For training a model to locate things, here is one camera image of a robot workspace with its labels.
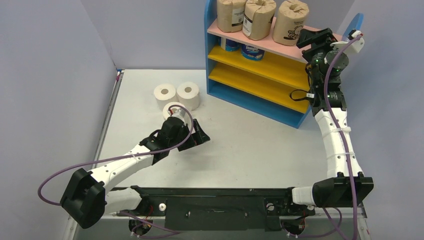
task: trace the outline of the brown paper package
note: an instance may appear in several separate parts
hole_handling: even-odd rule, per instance
[[[243,28],[243,17],[247,0],[216,0],[218,28],[225,33],[234,33]]]
[[[243,34],[252,40],[268,36],[277,4],[274,0],[247,0],[244,10]]]
[[[274,41],[287,46],[295,45],[308,15],[309,8],[306,3],[299,0],[284,1],[278,9],[272,33]]]

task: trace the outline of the shelf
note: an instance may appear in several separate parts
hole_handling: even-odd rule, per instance
[[[243,31],[237,31],[237,32],[223,32],[218,28],[217,25],[217,20],[215,19],[215,21],[210,25],[210,27],[207,29],[207,33],[209,34],[213,34],[219,37],[223,37],[226,39],[230,39],[242,44],[246,44],[249,46],[254,46],[257,47],[259,49],[265,50],[266,52],[269,53],[273,53],[276,55],[280,55],[286,58],[290,58],[302,63],[306,63],[306,61],[303,59],[302,57],[302,50],[307,50],[310,48],[310,46],[306,46],[304,48],[299,49],[296,45],[294,46],[286,46],[283,44],[279,44],[277,42],[275,42],[273,40],[273,30],[274,30],[274,24],[276,22],[276,18],[274,18],[274,20],[272,21],[272,26],[271,26],[271,32],[269,33],[269,35],[267,37],[265,37],[264,39],[255,41],[255,40],[251,40],[249,38],[247,38],[244,34]],[[318,31],[319,29],[313,28],[313,27],[309,27],[309,26],[304,26],[304,29],[307,30],[312,30],[312,31]],[[342,36],[334,34],[335,38],[338,40],[342,39]]]
[[[306,114],[267,101],[247,92],[240,91],[217,81],[213,81],[211,79],[208,81],[210,82],[209,95],[230,102],[249,111],[294,128],[299,128],[302,121],[305,119]]]
[[[209,78],[303,114],[308,110],[308,101],[290,99],[289,93],[295,90],[294,88],[223,63],[216,64]],[[293,97],[302,98],[304,95],[298,91]]]
[[[216,45],[207,57],[295,89],[309,90],[305,64],[271,52],[265,52],[261,61],[253,61],[243,57],[241,50],[227,52]]]

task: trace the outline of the yellow shelf board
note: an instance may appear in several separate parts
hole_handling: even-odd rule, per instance
[[[303,114],[308,110],[308,101],[290,99],[289,93],[295,88],[226,64],[218,62],[209,78]],[[301,91],[293,94],[293,98],[303,97],[305,97],[305,93]]]
[[[305,64],[287,57],[265,52],[261,61],[253,61],[243,57],[241,50],[227,52],[218,45],[207,57],[295,89],[309,90]]]

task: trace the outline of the robotic arm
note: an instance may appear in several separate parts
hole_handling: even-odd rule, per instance
[[[137,191],[131,187],[112,189],[139,170],[167,157],[170,151],[166,149],[181,143],[190,134],[189,127],[184,121],[185,114],[182,109],[175,111],[163,123],[161,129],[152,132],[127,152],[126,156],[132,157],[112,161],[88,172],[83,168],[75,171],[60,200],[60,205],[83,229],[97,223],[103,214],[137,208],[142,201]],[[194,133],[178,147],[179,151],[210,140],[196,119],[193,120],[193,129]],[[138,156],[149,152],[160,153]]]
[[[352,40],[361,34],[360,31],[353,30],[349,39]],[[293,188],[294,204],[317,207],[352,207],[352,189],[350,187],[347,153],[340,131],[343,132],[349,149],[352,172],[355,175],[357,202],[361,203],[374,187],[373,179],[364,177],[351,143],[351,128],[347,124],[346,102],[340,89],[340,73],[349,64],[349,59],[345,53],[342,53],[336,61],[328,80],[327,97],[340,128],[336,127],[324,97],[324,80],[330,63],[339,49],[346,44],[345,41],[337,41],[329,28],[316,32],[303,29],[297,43],[299,48],[311,45],[310,49],[302,51],[303,58],[308,61],[306,71],[310,79],[310,90],[306,99],[309,100],[312,114],[322,133],[327,157],[327,179],[317,182],[313,186]],[[363,46],[364,39],[361,38],[350,45],[345,52],[358,53]]]

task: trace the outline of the blue shelf side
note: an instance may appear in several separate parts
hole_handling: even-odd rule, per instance
[[[204,47],[207,93],[216,98],[298,129],[305,117],[308,115],[309,110],[306,113],[301,113],[209,79],[209,75],[217,64],[216,61],[208,58],[209,53],[217,44],[219,38],[216,35],[208,33],[208,28],[215,19],[217,19],[217,0],[207,0],[204,8]]]
[[[213,87],[209,91],[210,95],[293,128],[299,128],[306,116],[304,113],[240,91],[212,79],[209,79],[209,81],[214,82]]]

